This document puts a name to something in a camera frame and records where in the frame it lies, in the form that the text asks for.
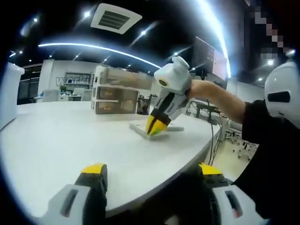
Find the ceiling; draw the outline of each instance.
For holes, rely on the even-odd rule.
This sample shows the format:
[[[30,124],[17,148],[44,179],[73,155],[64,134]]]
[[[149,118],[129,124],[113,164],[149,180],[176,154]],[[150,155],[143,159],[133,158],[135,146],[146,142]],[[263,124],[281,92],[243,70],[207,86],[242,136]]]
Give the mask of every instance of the ceiling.
[[[257,70],[260,65],[262,46],[268,43],[270,51],[276,46],[272,45],[271,38],[266,37],[265,27],[257,26],[251,22],[251,10],[242,0],[223,1],[235,4],[235,11],[245,14],[242,23],[246,21],[242,31],[245,44],[240,49],[233,49],[232,45],[228,49],[234,75],[238,79],[253,83],[257,79]],[[100,3],[108,3],[127,10],[133,11],[142,16],[142,19],[133,25],[124,34],[100,30],[90,27],[94,13]],[[233,12],[223,10],[220,0],[209,1],[211,8],[216,13],[216,17],[221,20],[223,30],[230,30],[230,15]],[[89,11],[90,17],[84,18],[84,13]],[[89,45],[103,46],[114,50],[122,51],[156,65],[163,66],[170,60],[175,52],[180,53],[188,63],[191,62],[193,55],[193,44],[195,36],[200,37],[217,50],[221,51],[220,41],[218,40],[213,27],[205,15],[200,11],[197,0],[104,0],[104,1],[72,1],[72,4],[52,5],[42,8],[36,14],[28,17],[24,21],[27,26],[28,34],[24,37],[20,35],[17,43],[11,51],[16,55],[9,59],[21,67],[31,64],[42,63],[45,59],[55,60],[80,60],[102,63],[105,59],[106,64],[113,67],[126,68],[129,64],[131,69],[147,72],[154,72],[157,68],[142,61],[104,51],[99,49],[78,47],[78,46],[49,46],[39,48],[41,43],[68,42],[84,43]],[[141,32],[150,28],[144,36]],[[237,38],[237,34],[232,33],[232,39]]]

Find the black shirt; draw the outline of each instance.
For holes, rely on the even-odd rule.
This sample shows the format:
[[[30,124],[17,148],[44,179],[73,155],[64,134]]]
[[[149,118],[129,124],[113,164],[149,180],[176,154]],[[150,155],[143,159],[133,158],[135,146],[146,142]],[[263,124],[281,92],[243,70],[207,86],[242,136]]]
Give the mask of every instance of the black shirt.
[[[287,217],[299,193],[300,129],[271,117],[265,101],[258,100],[246,104],[242,139],[259,147],[235,184],[253,199],[263,218]]]

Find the person's arm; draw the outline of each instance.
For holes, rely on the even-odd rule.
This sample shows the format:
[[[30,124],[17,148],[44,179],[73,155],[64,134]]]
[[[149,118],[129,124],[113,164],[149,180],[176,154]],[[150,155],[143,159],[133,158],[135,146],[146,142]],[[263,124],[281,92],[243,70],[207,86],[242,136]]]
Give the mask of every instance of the person's arm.
[[[190,98],[206,98],[229,119],[243,123],[246,103],[209,81],[193,80]]]

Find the ceiling air vent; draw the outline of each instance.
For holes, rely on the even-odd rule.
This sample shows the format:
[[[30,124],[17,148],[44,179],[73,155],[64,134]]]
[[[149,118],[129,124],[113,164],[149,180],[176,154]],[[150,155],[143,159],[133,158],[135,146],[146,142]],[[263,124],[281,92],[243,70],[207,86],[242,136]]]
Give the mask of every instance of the ceiling air vent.
[[[141,18],[141,15],[127,9],[101,3],[93,16],[90,26],[124,34],[129,28],[136,24],[136,22],[141,20]]]

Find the black ceiling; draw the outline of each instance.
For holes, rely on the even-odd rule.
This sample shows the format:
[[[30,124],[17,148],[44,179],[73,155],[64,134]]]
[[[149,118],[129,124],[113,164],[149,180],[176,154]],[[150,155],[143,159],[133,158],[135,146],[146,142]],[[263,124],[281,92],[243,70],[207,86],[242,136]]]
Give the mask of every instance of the black ceiling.
[[[28,22],[32,24],[27,37],[17,37],[15,46],[11,49],[16,56],[10,58],[10,62],[21,67],[30,64],[42,63],[53,55],[55,60],[76,60],[101,63],[105,58],[111,56],[107,64],[114,67],[126,67],[128,64],[139,71],[154,71],[156,68],[129,57],[114,54],[108,51],[83,49],[82,47],[51,46],[38,48],[40,43],[51,42],[76,42],[93,45],[101,45],[136,55],[157,65],[164,65],[168,57],[174,52],[188,48],[193,45],[195,36],[208,42],[218,50],[221,50],[218,38],[210,28],[207,20],[195,8],[197,0],[105,0],[105,1],[71,1],[70,3],[53,3],[48,7],[41,8],[36,13],[28,15]],[[242,0],[236,1],[240,10],[246,12],[245,23],[248,26],[248,33],[245,31],[245,47],[241,54],[247,56],[243,66],[239,66],[236,75],[239,79],[248,83],[256,79],[253,69],[258,67],[260,52],[262,48],[270,51],[278,51],[271,38],[266,36],[265,27],[257,25],[251,18],[250,12]],[[126,8],[142,15],[142,20],[130,28],[125,34],[99,30],[90,27],[92,16],[99,3],[108,3]],[[218,1],[211,1],[210,4],[218,4]],[[91,11],[91,16],[83,20],[83,13]],[[37,23],[32,23],[34,17],[38,18]],[[222,12],[220,18],[226,18],[226,12]],[[156,26],[145,36],[141,37],[132,47],[128,47],[135,40],[141,31],[151,24]],[[180,55],[188,62],[191,61],[193,48],[188,48]]]

